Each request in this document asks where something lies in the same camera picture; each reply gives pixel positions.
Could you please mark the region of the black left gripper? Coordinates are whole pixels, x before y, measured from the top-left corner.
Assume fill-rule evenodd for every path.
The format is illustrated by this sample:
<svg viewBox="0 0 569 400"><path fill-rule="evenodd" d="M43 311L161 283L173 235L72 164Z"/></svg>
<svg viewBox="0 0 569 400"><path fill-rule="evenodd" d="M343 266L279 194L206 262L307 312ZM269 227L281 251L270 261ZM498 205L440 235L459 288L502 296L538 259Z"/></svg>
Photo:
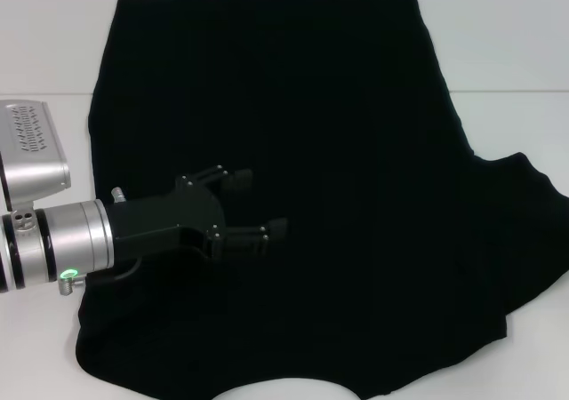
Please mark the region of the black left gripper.
<svg viewBox="0 0 569 400"><path fill-rule="evenodd" d="M231 172L218 164L181 175L168 194L108 204L114 257L146 259L186 249L196 249L207 259L264 256L271 244L286 239L288 219L226 227L214 194L246 193L252 179L250 169Z"/></svg>

